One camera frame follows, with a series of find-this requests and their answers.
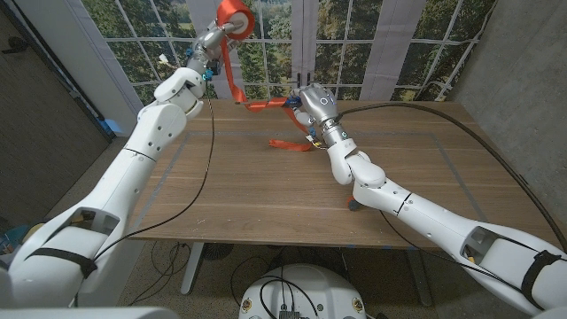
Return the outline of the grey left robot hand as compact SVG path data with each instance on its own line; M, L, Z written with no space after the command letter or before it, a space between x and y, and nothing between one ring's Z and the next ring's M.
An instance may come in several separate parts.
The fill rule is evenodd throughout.
M221 41L225 40L228 51L232 51L241 41L230 40L228 36L242 35L247 25L248 23L243 20L226 23L220 23L218 20L212 21L192 44L192 54L188 57L186 66L203 74L209 62L220 58Z

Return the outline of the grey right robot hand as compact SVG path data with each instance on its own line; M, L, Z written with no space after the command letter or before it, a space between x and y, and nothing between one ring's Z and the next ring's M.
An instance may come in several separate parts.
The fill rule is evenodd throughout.
M332 93L321 84L312 82L307 86L295 89L294 97L299 97L304 112L294 111L294 117L304 127L311 127L315 123L326 134L328 129L335 125L334 119L338 116L336 99Z

